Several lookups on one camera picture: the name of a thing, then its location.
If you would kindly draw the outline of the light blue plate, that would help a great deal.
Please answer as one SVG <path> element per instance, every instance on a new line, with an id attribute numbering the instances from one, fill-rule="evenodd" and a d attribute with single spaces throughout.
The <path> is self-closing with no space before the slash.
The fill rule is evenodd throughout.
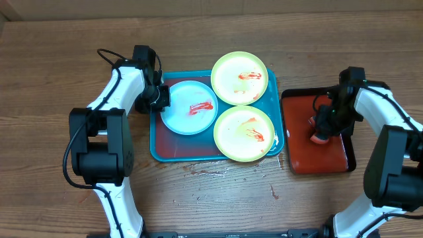
<path id="1" fill-rule="evenodd" d="M 170 106 L 161 113 L 161 119 L 177 134 L 199 134 L 217 117 L 217 97 L 209 86 L 199 81 L 181 81 L 171 86 L 170 101 Z"/>

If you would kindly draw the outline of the yellow-green plate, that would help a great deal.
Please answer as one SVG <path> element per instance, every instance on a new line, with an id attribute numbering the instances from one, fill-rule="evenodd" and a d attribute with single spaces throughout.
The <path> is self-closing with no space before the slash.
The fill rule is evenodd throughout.
<path id="1" fill-rule="evenodd" d="M 216 120 L 213 139 L 218 150 L 238 162 L 252 162 L 264 157 L 276 137 L 270 117 L 253 106 L 234 106 Z"/>
<path id="2" fill-rule="evenodd" d="M 269 84 L 268 71 L 261 59 L 248 52 L 231 52 L 220 57 L 211 70 L 211 86 L 227 104 L 256 102 Z"/>

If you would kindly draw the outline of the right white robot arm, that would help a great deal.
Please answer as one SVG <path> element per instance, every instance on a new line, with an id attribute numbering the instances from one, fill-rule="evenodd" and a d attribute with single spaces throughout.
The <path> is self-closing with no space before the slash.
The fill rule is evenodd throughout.
<path id="1" fill-rule="evenodd" d="M 365 168 L 363 194 L 328 218 L 317 237 L 378 237 L 377 228 L 391 218 L 421 220 L 412 212 L 422 207 L 422 125 L 396 102 L 386 83 L 367 80 L 362 67 L 341 71 L 339 83 L 323 93 L 331 104 L 313 109 L 311 141 L 324 144 L 366 120 L 377 142 Z"/>

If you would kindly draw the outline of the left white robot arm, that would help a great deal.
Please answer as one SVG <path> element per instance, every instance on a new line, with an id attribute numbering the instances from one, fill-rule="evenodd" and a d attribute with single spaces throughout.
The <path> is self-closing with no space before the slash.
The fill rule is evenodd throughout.
<path id="1" fill-rule="evenodd" d="M 111 78 L 101 94 L 85 108 L 69 113 L 69 136 L 63 155 L 63 175 L 73 187 L 98 196 L 110 231 L 107 237 L 148 237 L 129 177 L 134 145 L 128 114 L 162 112 L 170 106 L 161 60 L 149 46 L 134 46 L 131 58 L 118 54 Z"/>

